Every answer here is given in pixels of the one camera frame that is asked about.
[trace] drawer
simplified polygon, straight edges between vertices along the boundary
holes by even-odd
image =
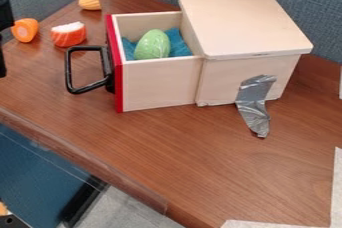
[[[165,31],[174,27],[180,29],[194,56],[134,61],[126,59],[122,37],[136,42],[151,29]],[[117,111],[195,103],[203,57],[182,12],[111,15],[107,18],[107,30],[115,66]]]

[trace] wooden box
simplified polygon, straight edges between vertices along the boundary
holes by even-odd
[[[109,15],[118,112],[233,103],[242,81],[276,75],[279,98],[312,44],[276,0],[179,0],[182,12]],[[121,37],[178,27],[194,56],[127,61]]]

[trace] duct tape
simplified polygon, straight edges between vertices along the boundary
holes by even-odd
[[[265,138],[270,131],[270,115],[265,106],[265,98],[273,83],[274,75],[259,75],[241,83],[235,104],[247,126],[258,137]]]

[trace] black drawer handle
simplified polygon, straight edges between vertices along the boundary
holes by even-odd
[[[81,88],[74,88],[72,85],[72,72],[71,72],[71,54],[75,51],[99,51],[101,54],[101,62],[104,78],[90,83]],[[65,53],[65,82],[68,91],[71,94],[83,94],[94,90],[99,87],[106,86],[107,90],[110,92],[114,91],[113,88],[113,70],[112,63],[109,59],[108,49],[103,46],[73,46],[70,47]]]

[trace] brown desk surface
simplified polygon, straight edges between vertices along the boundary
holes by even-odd
[[[176,8],[101,1],[102,13],[74,2],[44,20],[31,44],[4,46],[1,122],[159,210],[166,204],[166,214],[188,227],[219,227],[226,219],[329,225],[334,147],[342,147],[337,64],[301,59],[283,97],[267,103],[265,140],[251,135],[234,105],[117,114],[104,89],[66,91],[64,49],[53,46],[50,28],[80,20],[88,26],[86,44],[104,44],[104,13]],[[95,56],[75,59],[78,83],[101,76]]]

